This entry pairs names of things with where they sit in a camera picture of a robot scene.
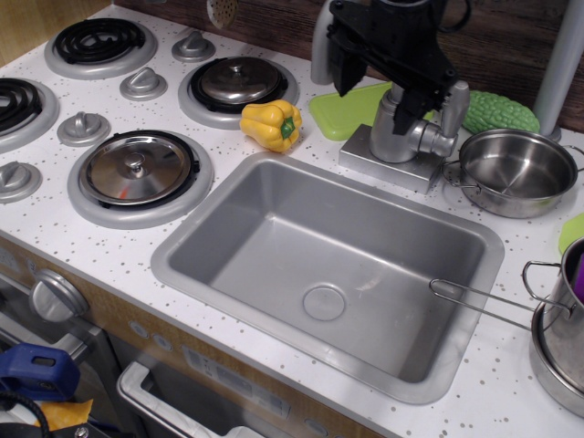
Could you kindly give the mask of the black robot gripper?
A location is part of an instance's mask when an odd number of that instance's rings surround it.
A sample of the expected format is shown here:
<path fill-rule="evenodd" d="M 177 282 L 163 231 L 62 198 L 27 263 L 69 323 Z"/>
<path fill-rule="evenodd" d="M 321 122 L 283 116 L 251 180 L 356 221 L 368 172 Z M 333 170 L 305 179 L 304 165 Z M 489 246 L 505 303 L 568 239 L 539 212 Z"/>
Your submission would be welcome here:
<path fill-rule="evenodd" d="M 438 44 L 445 1 L 332 1 L 330 65 L 344 97 L 373 68 L 394 82 L 393 133 L 439 110 L 457 72 Z"/>

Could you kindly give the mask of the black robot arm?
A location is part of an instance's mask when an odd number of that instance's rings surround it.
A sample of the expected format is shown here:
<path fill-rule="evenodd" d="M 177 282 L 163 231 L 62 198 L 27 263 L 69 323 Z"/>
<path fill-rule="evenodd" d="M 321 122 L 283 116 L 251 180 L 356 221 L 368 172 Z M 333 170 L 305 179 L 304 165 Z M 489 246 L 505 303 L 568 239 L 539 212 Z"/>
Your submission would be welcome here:
<path fill-rule="evenodd" d="M 438 44 L 444 1 L 333 1 L 328 64 L 344 96 L 374 68 L 403 89 L 393 132 L 404 135 L 438 110 L 458 73 Z"/>

